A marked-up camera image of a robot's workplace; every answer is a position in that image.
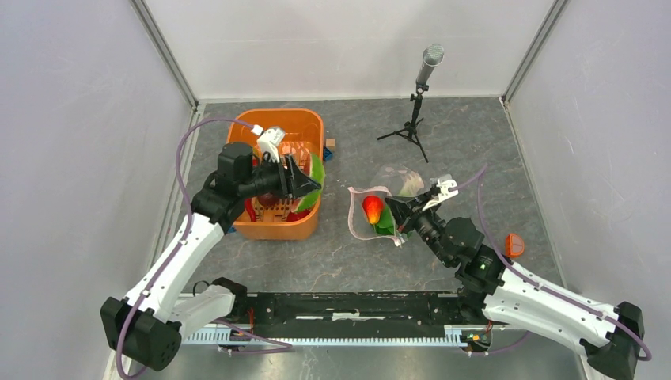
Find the orange plastic basket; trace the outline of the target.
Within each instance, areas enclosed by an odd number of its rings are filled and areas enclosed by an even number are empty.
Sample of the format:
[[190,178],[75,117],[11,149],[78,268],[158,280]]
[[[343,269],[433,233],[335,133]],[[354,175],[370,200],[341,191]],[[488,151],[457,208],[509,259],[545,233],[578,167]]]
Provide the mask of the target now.
[[[324,124],[321,117],[307,108],[255,108],[242,112],[238,120],[261,127],[280,127],[286,136],[279,146],[279,153],[292,154],[302,167],[306,167],[309,155],[320,158],[324,148]],[[233,224],[237,232],[252,240],[305,240],[317,228],[320,201],[310,209],[311,213],[297,222],[286,222],[293,202],[282,200],[273,207],[261,206],[252,199],[257,220],[251,222],[244,210]]]

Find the red toy strawberry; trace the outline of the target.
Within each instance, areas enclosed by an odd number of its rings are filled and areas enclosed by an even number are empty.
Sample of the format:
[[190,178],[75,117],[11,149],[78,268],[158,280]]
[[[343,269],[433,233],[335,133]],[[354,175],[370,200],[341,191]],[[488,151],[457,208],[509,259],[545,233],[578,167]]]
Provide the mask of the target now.
[[362,201],[362,209],[370,225],[377,225],[385,209],[384,201],[374,195],[366,196]]

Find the red toy chili pepper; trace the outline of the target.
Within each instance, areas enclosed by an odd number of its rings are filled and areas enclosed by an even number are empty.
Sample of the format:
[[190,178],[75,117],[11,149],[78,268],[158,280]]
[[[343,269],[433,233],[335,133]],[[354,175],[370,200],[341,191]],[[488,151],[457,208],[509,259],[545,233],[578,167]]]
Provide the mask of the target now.
[[251,200],[251,199],[247,199],[247,200],[245,201],[245,211],[246,211],[246,213],[247,213],[247,215],[248,215],[248,217],[249,217],[249,220],[250,220],[251,222],[255,222],[255,221],[257,220],[257,217],[256,217],[256,210],[255,210],[255,208],[254,208],[254,206],[253,206],[253,204],[252,204],[252,200]]

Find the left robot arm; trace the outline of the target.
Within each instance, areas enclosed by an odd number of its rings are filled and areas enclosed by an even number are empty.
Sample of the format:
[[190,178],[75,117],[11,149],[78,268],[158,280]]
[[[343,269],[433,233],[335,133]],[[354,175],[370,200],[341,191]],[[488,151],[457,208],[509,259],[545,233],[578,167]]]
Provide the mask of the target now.
[[256,157],[244,142],[227,143],[217,169],[195,194],[176,236],[157,262],[124,297],[107,298],[100,316],[108,346],[116,351],[119,375],[129,379],[122,360],[144,369],[164,370],[181,343],[212,321],[242,321],[248,314],[245,287],[217,279],[201,294],[178,302],[180,292],[203,258],[245,212],[245,203],[272,194],[312,207],[320,198],[325,170],[311,154],[303,171],[292,154],[275,161],[269,153]]

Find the green toy bok choy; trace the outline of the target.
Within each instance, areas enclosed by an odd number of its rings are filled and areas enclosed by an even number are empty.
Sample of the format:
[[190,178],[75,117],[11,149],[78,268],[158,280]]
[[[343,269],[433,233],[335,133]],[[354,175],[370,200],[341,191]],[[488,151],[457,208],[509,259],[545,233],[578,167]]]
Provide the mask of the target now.
[[[424,187],[424,183],[421,179],[410,179],[410,180],[391,180],[388,182],[385,188],[387,192],[381,192],[380,194],[375,194],[374,196],[380,197],[384,203],[387,197],[393,196],[402,196],[402,197],[414,197],[419,194],[419,191]],[[396,231],[395,223],[389,210],[389,207],[385,203],[385,209],[383,210],[381,220],[377,225],[371,225],[374,232],[377,235],[381,236],[390,236],[394,235]]]

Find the red toy tomato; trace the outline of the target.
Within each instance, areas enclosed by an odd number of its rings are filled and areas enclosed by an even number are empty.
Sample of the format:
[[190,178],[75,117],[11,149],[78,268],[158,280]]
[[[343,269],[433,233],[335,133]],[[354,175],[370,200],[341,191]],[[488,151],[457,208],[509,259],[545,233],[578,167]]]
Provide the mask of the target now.
[[286,216],[286,222],[297,222],[302,220],[303,218],[307,217],[311,213],[310,209],[306,209],[303,211],[296,211],[296,212],[290,212]]

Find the clear polka dot zip bag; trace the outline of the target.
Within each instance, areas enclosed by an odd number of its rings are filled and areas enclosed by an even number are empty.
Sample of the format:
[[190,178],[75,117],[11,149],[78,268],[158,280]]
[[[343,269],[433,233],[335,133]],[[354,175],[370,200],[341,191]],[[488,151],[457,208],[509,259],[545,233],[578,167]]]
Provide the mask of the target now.
[[397,230],[397,223],[385,201],[393,196],[413,197],[423,189],[423,179],[417,172],[401,164],[383,165],[368,188],[348,188],[347,225],[350,233],[361,241],[389,239],[394,245],[401,246],[407,236]]

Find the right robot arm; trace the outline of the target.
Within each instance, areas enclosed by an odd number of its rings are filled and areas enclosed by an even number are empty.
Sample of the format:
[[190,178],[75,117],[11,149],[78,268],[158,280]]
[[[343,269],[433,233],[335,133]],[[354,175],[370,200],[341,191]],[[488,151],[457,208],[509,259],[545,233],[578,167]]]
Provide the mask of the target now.
[[457,313],[463,321],[519,327],[586,357],[604,376],[635,377],[643,349],[640,308],[585,298],[499,258],[470,218],[446,221],[427,202],[425,196],[385,199],[401,233],[418,234],[444,266],[455,268],[462,285]]

